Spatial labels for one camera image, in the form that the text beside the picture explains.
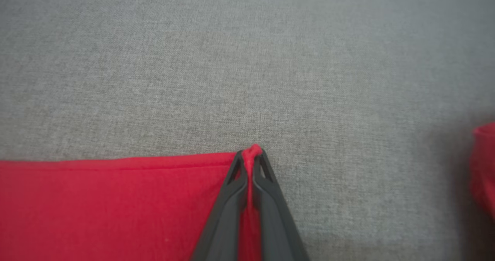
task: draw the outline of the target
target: red cloth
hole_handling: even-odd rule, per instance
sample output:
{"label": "red cloth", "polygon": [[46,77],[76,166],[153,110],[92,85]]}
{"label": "red cloth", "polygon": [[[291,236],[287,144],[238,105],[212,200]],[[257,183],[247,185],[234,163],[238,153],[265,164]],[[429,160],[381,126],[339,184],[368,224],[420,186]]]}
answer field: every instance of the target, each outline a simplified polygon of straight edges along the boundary
{"label": "red cloth", "polygon": [[474,131],[471,155],[471,192],[474,199],[495,218],[495,123]]}
{"label": "red cloth", "polygon": [[[0,161],[0,260],[188,260],[234,155]],[[253,214],[245,261],[260,260]]]}

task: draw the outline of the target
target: folded red cloth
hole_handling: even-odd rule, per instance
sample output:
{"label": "folded red cloth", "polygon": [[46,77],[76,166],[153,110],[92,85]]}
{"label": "folded red cloth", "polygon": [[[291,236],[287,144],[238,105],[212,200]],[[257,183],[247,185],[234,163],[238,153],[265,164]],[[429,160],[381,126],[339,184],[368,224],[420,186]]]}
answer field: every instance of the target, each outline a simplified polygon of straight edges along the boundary
{"label": "folded red cloth", "polygon": [[234,155],[0,161],[0,260],[188,260]]}
{"label": "folded red cloth", "polygon": [[471,192],[474,199],[495,218],[495,123],[474,131],[471,155]]}

